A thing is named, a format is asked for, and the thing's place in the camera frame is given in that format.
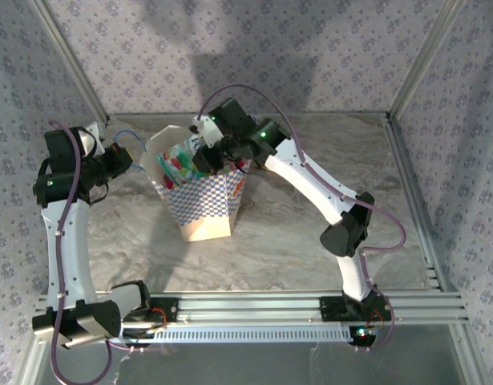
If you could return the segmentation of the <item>green Fox's candy bag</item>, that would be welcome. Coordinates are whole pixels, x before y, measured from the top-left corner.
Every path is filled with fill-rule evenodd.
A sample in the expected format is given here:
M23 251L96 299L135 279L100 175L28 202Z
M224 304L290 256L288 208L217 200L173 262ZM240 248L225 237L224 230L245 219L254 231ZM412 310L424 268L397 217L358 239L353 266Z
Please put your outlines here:
M201 172L193 161L203 146L203 140L195 134L181 139L168 136L168 132L165 132L159 138L156 159L164 175L181 186L211 176L209 172Z

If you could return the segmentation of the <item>blue checkered paper bag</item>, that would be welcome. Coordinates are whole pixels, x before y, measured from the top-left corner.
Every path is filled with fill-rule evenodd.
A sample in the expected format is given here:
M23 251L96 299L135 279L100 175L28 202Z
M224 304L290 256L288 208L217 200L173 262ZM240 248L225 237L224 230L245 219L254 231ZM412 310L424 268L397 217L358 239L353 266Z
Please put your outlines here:
M168 125L148 142L142 143L143 154L138 167L146 172L161 200L168 206L185 241L230 236L247 174L239 171L226 172L223 168L216 174L178 188L165 188L164 172L156 159L159 138L165 132L168 132L168 136L181 139L193 135L185 128Z

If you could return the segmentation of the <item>round black controller board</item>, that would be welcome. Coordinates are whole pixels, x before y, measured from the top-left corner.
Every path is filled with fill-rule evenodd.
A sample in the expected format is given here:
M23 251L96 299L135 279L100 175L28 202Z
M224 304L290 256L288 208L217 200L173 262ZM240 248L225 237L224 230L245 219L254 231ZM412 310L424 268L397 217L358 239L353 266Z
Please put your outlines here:
M376 341L378 330L374 326L351 326L350 345L354 347L371 347Z
M155 331L147 329L124 329L122 341L126 347L147 348L152 344Z

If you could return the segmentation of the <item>aluminium table end rail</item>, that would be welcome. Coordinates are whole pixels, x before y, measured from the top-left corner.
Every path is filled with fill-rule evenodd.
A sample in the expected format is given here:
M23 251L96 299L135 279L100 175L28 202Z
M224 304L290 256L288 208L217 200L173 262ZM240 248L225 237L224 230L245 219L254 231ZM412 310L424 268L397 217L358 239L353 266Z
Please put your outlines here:
M379 120L385 116L385 111L318 111L318 112L284 112L284 116L292 119L302 116L351 116L358 119ZM191 120L196 112L189 113L124 113L111 114L117 120Z

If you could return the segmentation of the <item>aluminium frame post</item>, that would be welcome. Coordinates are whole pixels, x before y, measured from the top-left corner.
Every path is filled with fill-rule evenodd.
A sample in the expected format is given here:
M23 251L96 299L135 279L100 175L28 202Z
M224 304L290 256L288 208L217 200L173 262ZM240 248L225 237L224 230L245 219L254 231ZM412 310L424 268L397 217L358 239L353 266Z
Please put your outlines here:
M426 38L412 62L407 76L387 112L388 120L391 123L401 116L411 101L422 77L426 74L442 42L466 3L467 0L444 0L442 2L442 6L431 23Z
M47 0L27 0L32 10L37 15L42 24L43 29L52 41L55 50L58 52L63 64L65 65L70 77L78 88L83 99L87 103L95 118L107 124L109 115L101 104L95 89L92 87L88 77L86 76L82 65L77 60L74 51L72 50L61 25L56 20Z

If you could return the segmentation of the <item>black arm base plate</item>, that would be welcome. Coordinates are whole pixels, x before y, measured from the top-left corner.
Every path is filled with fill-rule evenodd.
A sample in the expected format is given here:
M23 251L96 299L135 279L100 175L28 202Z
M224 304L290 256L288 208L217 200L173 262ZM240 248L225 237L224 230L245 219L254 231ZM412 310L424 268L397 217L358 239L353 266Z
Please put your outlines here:
M360 302L345 294L320 297L319 310L323 322L367 322L392 319L390 311L386 308L386 301L375 292L371 292Z
M176 321L178 310L179 299L176 297L150 297L147 307L133 310L123 321L165 324Z

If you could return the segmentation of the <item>wide aluminium base rail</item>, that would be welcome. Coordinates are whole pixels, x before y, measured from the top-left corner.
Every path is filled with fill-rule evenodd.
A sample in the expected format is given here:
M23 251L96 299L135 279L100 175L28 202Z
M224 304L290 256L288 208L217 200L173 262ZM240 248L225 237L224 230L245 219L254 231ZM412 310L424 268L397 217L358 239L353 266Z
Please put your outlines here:
M387 290L397 324L456 324L468 321L460 294L439 290ZM165 292L153 301L176 300L176 326L300 326L321 324L322 297L338 291Z

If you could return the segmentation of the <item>aluminium table side rail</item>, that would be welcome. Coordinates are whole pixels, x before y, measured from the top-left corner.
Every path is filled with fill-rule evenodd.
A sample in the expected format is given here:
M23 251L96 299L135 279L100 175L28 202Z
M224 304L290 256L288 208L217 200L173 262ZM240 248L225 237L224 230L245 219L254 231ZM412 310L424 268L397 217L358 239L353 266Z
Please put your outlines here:
M457 292L458 290L443 272L441 261L434 247L430 217L422 204L422 192L418 182L414 179L414 168L407 154L407 148L399 130L400 126L396 120L390 119L388 113L382 114L382 118L410 208L423 260L434 271L434 279L428 278L429 285L442 292Z

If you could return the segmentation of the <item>aluminium frame leg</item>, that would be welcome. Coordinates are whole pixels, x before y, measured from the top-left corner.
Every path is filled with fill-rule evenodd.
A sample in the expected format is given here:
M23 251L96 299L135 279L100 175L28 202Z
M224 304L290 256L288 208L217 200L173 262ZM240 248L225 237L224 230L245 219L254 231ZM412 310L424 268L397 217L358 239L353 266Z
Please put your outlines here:
M449 325L459 366L466 385L491 385L483 357L470 325Z
M14 385L42 385L50 345L32 331L27 335L26 349Z

